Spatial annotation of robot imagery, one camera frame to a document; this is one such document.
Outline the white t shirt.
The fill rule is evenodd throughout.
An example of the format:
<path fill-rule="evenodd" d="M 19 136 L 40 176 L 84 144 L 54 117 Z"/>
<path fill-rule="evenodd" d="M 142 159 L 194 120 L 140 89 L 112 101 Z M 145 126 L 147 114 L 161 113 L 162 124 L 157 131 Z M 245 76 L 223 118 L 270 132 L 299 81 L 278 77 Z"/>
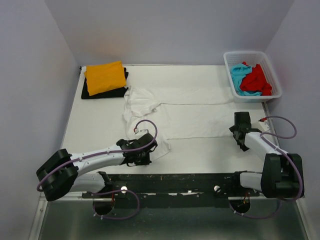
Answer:
<path fill-rule="evenodd" d="M 236 104 L 230 87 L 129 87 L 124 94 L 126 134 L 157 131 L 151 160 L 171 151 L 169 140 L 230 137 Z"/>

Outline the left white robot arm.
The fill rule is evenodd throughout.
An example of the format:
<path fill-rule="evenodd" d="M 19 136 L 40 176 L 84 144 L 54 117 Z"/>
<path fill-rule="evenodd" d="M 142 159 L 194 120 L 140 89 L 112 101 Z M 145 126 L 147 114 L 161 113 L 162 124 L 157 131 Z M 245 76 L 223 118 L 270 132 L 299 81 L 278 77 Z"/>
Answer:
<path fill-rule="evenodd" d="M 158 143 L 149 133 L 138 139 L 120 139 L 102 150 L 71 154 L 56 151 L 37 171 L 37 191 L 52 202 L 71 192 L 89 192 L 104 198 L 110 194 L 111 181 L 102 168 L 112 166 L 146 166 Z"/>

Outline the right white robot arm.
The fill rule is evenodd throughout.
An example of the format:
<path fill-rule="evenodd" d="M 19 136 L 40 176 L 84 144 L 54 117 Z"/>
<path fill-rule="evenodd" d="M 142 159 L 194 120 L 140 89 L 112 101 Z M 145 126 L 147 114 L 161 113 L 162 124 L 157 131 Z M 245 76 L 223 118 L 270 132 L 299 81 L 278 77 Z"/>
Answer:
<path fill-rule="evenodd" d="M 230 191 L 241 196 L 248 189 L 262 193 L 266 198 L 284 201 L 304 196 L 302 158 L 289 153 L 265 138 L 274 133 L 252 127 L 248 112 L 235 112 L 234 124 L 229 128 L 242 151 L 252 150 L 263 160 L 262 172 L 237 171 L 230 183 Z"/>

